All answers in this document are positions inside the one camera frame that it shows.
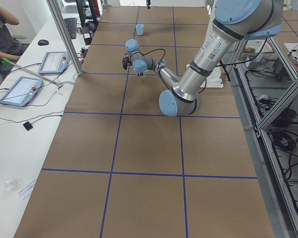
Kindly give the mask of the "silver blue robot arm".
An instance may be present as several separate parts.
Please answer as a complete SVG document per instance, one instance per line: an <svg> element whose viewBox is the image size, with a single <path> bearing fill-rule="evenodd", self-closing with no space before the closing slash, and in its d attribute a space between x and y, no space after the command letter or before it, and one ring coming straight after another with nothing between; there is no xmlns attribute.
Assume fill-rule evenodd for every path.
<svg viewBox="0 0 298 238"><path fill-rule="evenodd" d="M212 31L181 78L161 59L146 57L136 40L126 42L123 68L137 75L153 70L168 86L159 96L161 112L168 117L191 115L201 106L198 89L234 42L273 37L282 27L282 0L219 0Z"/></svg>

